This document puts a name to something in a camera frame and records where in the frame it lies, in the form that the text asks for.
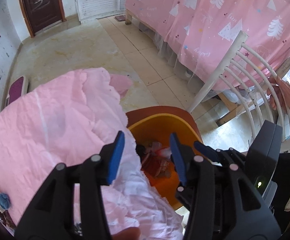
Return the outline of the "person's right hand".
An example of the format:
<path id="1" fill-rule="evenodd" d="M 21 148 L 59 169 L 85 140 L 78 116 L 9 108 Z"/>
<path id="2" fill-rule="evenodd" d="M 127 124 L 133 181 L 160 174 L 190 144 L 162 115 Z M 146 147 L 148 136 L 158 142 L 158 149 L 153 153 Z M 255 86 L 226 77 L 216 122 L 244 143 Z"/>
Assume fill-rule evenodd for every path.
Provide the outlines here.
<path id="1" fill-rule="evenodd" d="M 268 81 L 271 84 L 276 84 L 273 89 L 276 92 L 281 107 L 286 110 L 286 107 L 290 109 L 290 84 L 282 80 L 280 77 L 270 77 Z"/>

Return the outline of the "person's left hand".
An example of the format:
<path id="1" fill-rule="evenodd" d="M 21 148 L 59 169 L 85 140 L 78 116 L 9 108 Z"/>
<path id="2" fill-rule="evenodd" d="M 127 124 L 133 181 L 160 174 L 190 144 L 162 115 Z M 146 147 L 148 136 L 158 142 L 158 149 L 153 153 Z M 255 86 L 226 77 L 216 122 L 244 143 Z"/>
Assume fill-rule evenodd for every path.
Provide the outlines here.
<path id="1" fill-rule="evenodd" d="M 141 231 L 137 227 L 131 227 L 112 235 L 113 240 L 139 240 Z"/>

